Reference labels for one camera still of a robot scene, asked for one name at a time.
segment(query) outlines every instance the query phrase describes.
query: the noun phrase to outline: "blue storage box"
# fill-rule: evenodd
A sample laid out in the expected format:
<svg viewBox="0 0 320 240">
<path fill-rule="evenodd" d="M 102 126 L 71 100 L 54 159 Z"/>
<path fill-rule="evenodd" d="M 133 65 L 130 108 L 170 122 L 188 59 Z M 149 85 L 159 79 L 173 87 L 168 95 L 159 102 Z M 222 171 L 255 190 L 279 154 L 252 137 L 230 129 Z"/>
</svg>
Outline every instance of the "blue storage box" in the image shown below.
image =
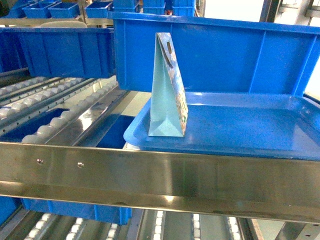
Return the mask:
<svg viewBox="0 0 320 240">
<path fill-rule="evenodd" d="M 158 14 L 158 15 L 164 15 L 165 14 L 165 5 L 162 7 L 143 7 L 143 13 L 144 14 Z"/>
<path fill-rule="evenodd" d="M 138 13 L 139 12 L 139 5 L 134 7 L 114 7 L 114 12 L 122 12 L 122 13 Z"/>
<path fill-rule="evenodd" d="M 143 8 L 153 7 L 162 8 L 165 5 L 165 0 L 143 0 Z"/>
<path fill-rule="evenodd" d="M 108 12 L 112 10 L 112 1 L 94 1 L 85 8 L 88 18 L 107 18 Z"/>
<path fill-rule="evenodd" d="M 27 66 L 19 37 L 16 34 L 3 32 L 3 28 L 0 28 L 0 73 Z"/>
<path fill-rule="evenodd" d="M 48 8 L 54 19 L 73 19 L 80 15 L 77 3 L 61 2 Z"/>
<path fill-rule="evenodd" d="M 172 0 L 174 7 L 195 7 L 196 0 Z"/>
<path fill-rule="evenodd" d="M 184 137 L 148 136 L 149 101 L 124 139 L 146 151 L 320 160 L 320 105 L 312 100 L 289 94 L 187 92 L 186 102 Z"/>
<path fill-rule="evenodd" d="M 173 15 L 175 16 L 185 16 L 185 17 L 195 16 L 194 6 L 173 6 L 172 10 L 173 10 Z"/>
<path fill-rule="evenodd" d="M 29 19 L 48 19 L 51 17 L 48 8 L 54 4 L 55 3 L 37 2 L 30 6 L 24 7 L 23 11 Z"/>
<path fill-rule="evenodd" d="M 4 28 L 20 37 L 32 76 L 110 78 L 113 28 Z"/>
<path fill-rule="evenodd" d="M 135 8 L 138 0 L 113 0 L 115 8 Z"/>
<path fill-rule="evenodd" d="M 14 213 L 21 205 L 18 198 L 0 196 L 0 226 Z"/>
<path fill-rule="evenodd" d="M 302 96 L 320 55 L 318 27 L 123 12 L 110 16 L 116 28 L 116 77 L 125 90 L 151 92 L 156 33 L 171 33 L 189 92 Z M 135 36 L 143 37 L 137 41 Z"/>
<path fill-rule="evenodd" d="M 102 138 L 97 147 L 122 149 L 126 143 L 123 138 L 123 133 L 133 119 L 134 117 L 121 115 L 107 134 Z M 126 225 L 132 216 L 132 209 L 127 207 L 27 198 L 22 199 L 22 203 L 28 210 L 91 219 L 119 225 Z"/>
</svg>

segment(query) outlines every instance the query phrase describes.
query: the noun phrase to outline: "metal bar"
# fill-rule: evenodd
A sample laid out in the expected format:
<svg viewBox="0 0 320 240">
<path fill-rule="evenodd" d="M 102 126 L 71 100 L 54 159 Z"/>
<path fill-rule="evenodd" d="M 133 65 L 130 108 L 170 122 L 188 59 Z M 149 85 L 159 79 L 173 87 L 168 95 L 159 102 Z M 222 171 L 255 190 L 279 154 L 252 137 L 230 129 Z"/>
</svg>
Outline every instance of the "metal bar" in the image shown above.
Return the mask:
<svg viewBox="0 0 320 240">
<path fill-rule="evenodd" d="M 0 155 L 4 196 L 320 223 L 317 161 L 7 142 Z"/>
<path fill-rule="evenodd" d="M 21 82 L 29 78 L 31 77 L 27 67 L 0 73 L 0 88 Z"/>
<path fill-rule="evenodd" d="M 45 23 L 60 21 L 83 22 L 81 17 L 77 18 L 0 18 L 0 25 L 18 25 L 18 26 L 38 26 Z"/>
<path fill-rule="evenodd" d="M 275 240 L 314 240 L 319 233 L 319 224 L 285 222 Z"/>
</svg>

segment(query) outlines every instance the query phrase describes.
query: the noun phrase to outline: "blue plastic tray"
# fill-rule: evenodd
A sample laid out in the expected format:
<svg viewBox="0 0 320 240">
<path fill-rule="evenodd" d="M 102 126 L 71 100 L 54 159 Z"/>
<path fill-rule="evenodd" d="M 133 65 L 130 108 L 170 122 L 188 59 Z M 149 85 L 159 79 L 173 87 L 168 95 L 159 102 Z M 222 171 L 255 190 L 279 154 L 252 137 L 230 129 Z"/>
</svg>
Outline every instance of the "blue plastic tray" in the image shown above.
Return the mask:
<svg viewBox="0 0 320 240">
<path fill-rule="evenodd" d="M 115 124 L 107 132 L 107 134 L 102 138 L 97 147 L 122 149 L 122 147 L 126 143 L 126 141 L 123 138 L 123 133 L 130 125 L 133 119 L 134 118 L 131 116 L 121 115 L 117 119 Z M 38 126 L 39 124 L 34 123 L 30 125 L 30 127 L 33 125 Z M 28 127 L 24 126 L 24 128 L 26 131 L 29 132 Z M 21 133 L 23 133 L 23 131 L 21 130 L 12 133 L 10 136 L 6 136 L 6 138 L 8 139 L 10 137 L 15 140 L 21 138 Z M 91 219 L 101 222 L 115 223 L 119 225 L 126 225 L 128 223 L 128 220 L 132 216 L 132 209 L 127 207 L 115 207 L 26 198 L 22 199 L 22 203 L 24 207 L 28 210 L 72 216 L 76 218 Z"/>
<path fill-rule="evenodd" d="M 164 15 L 165 14 L 165 5 L 162 7 L 143 7 L 143 13 L 144 14 L 158 14 L 158 15 Z"/>
<path fill-rule="evenodd" d="M 2 31 L 0 38 L 6 33 L 19 36 L 34 77 L 110 78 L 115 73 L 113 28 L 8 27 Z"/>
<path fill-rule="evenodd" d="M 61 2 L 48 9 L 54 19 L 73 19 L 80 15 L 79 5 L 73 2 Z"/>
<path fill-rule="evenodd" d="M 165 0 L 143 0 L 143 8 L 145 7 L 161 8 L 164 5 L 165 5 Z"/>
<path fill-rule="evenodd" d="M 147 151 L 320 160 L 320 105 L 285 94 L 186 93 L 185 137 L 148 136 L 150 101 L 124 133 Z"/>
<path fill-rule="evenodd" d="M 21 205 L 18 198 L 0 196 L 0 226 Z"/>
<path fill-rule="evenodd" d="M 107 18 L 108 12 L 112 10 L 112 1 L 94 1 L 85 7 L 88 18 Z"/>
<path fill-rule="evenodd" d="M 26 68 L 28 65 L 19 37 L 2 30 L 0 28 L 0 73 Z"/>
<path fill-rule="evenodd" d="M 117 80 L 125 90 L 151 92 L 159 32 L 171 33 L 189 92 L 302 96 L 320 54 L 318 27 L 123 12 L 110 17 Z"/>
<path fill-rule="evenodd" d="M 48 19 L 51 17 L 48 8 L 54 4 L 55 3 L 50 2 L 37 2 L 30 6 L 24 7 L 23 11 L 29 19 Z"/>
<path fill-rule="evenodd" d="M 172 0 L 174 7 L 195 7 L 196 0 Z"/>
<path fill-rule="evenodd" d="M 172 10 L 173 10 L 173 15 L 175 16 L 185 16 L 185 17 L 195 16 L 194 6 L 173 6 Z"/>
</svg>

